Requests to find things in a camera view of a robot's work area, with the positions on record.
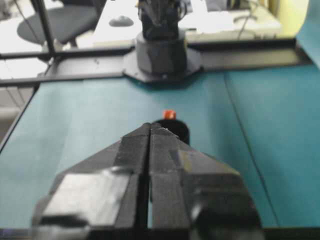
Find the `yellow wall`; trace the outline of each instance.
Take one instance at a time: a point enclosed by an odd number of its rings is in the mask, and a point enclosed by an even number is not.
[[[282,23],[280,37],[295,36],[305,22],[309,0],[270,0],[272,13]]]

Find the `white desk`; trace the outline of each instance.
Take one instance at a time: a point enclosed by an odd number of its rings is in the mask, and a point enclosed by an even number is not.
[[[108,0],[93,34],[94,47],[130,47],[134,39],[142,31],[142,23],[135,7],[137,0]],[[207,12],[204,0],[191,0],[193,12],[179,22],[179,27],[193,29],[186,31],[189,43],[209,41],[237,40],[245,19],[234,23],[240,16],[248,16],[249,10]],[[124,15],[130,17],[134,25],[129,27],[112,27],[112,18]],[[257,20],[247,21],[241,40],[273,38],[282,31],[281,23],[265,8],[259,7],[254,12]]]

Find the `black cylinder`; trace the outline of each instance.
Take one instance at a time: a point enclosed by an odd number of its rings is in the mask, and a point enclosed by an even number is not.
[[[162,119],[156,121],[161,127],[168,129],[173,134],[177,135],[179,139],[185,144],[190,144],[190,131],[188,126],[180,120]]]
[[[187,47],[182,30],[177,39],[170,40],[150,41],[140,33],[135,49],[138,67],[149,74],[176,74],[187,68]]]

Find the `black chair seat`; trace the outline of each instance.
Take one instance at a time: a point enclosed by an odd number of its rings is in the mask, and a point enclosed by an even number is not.
[[[47,14],[53,38],[62,44],[66,44],[78,35],[91,30],[98,23],[96,9],[91,6],[65,5],[48,9]],[[28,17],[27,20],[36,33],[38,40],[25,21],[19,24],[18,35],[29,42],[42,45],[46,38],[39,14],[36,13]]]

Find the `teal mat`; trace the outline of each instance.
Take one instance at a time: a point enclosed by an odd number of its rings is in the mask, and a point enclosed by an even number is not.
[[[320,68],[320,1],[309,0],[304,24],[296,36],[304,51]]]
[[[162,87],[127,78],[42,84],[0,154],[0,226],[27,228],[57,173],[163,109],[189,125],[193,147],[241,172],[265,227],[320,226],[319,81],[311,65]]]
[[[145,87],[126,78],[42,84],[0,154],[0,227],[28,228],[57,173],[175,109],[191,145],[238,169],[265,226],[276,221],[228,97],[223,73]]]
[[[314,65],[226,74],[281,227],[320,226],[320,71]]]

